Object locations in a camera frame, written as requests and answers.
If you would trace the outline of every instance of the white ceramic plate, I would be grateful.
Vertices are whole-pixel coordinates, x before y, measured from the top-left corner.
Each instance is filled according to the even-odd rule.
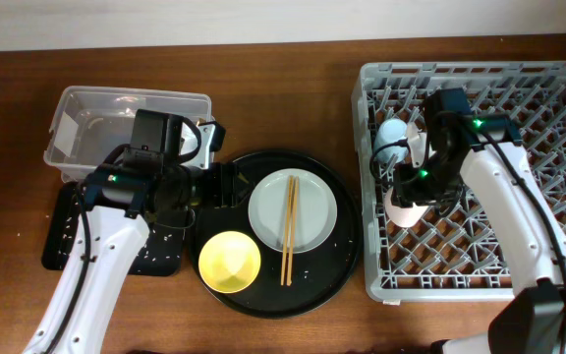
[[[251,195],[248,217],[256,236],[269,248],[282,252],[290,175],[299,177],[301,185],[294,236],[294,253],[297,254],[318,247],[335,226],[338,214],[335,197],[320,177],[296,168],[269,174]]]

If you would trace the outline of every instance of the white cup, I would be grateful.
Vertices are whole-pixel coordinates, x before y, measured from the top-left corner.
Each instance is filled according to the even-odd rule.
[[[390,118],[379,127],[376,137],[374,138],[373,151],[377,151],[379,148],[396,143],[402,139],[406,139],[406,131],[408,125],[404,121],[397,118]],[[376,159],[380,162],[387,163],[390,161],[390,157],[393,155],[397,156],[395,162],[401,162],[405,159],[408,154],[408,149],[406,147],[387,147],[377,154]]]

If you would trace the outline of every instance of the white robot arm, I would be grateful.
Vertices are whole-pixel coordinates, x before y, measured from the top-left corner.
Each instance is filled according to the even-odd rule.
[[[183,126],[196,143],[178,154]],[[191,225],[193,207],[235,203],[232,190],[220,184],[234,184],[233,166],[209,164],[223,138],[217,123],[196,126],[182,116],[137,112],[130,144],[117,147],[78,187],[75,243],[24,354],[100,352],[126,275],[149,236],[148,225],[162,215]],[[120,155],[122,164],[116,162]]]
[[[460,88],[441,89],[424,106],[427,133],[407,140],[421,167],[395,168],[388,217],[411,227],[429,206],[455,200],[468,186],[499,241],[516,296],[488,333],[447,341],[436,352],[565,352],[566,236],[532,175],[517,128],[505,115],[474,116]]]

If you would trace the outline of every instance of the chopsticks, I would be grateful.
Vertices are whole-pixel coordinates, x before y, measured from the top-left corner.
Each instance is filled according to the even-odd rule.
[[[285,212],[285,236],[283,239],[283,260],[281,262],[281,286],[292,285],[292,259],[294,257],[294,234],[296,232],[296,207],[299,199],[300,179],[298,177],[289,176],[287,180],[287,209]],[[285,279],[285,270],[287,268],[287,281]]]

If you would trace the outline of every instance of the plastic dish rack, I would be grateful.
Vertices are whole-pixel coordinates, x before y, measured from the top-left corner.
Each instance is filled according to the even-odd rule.
[[[506,112],[521,127],[530,164],[566,233],[566,62],[372,63],[352,95],[362,179],[368,295],[400,301],[493,301],[513,297],[495,235],[471,191],[455,211],[432,208],[409,229],[385,216],[387,192],[368,171],[380,123],[398,117],[425,128],[422,103],[437,89],[462,88],[478,114]],[[392,179],[392,167],[377,166]]]

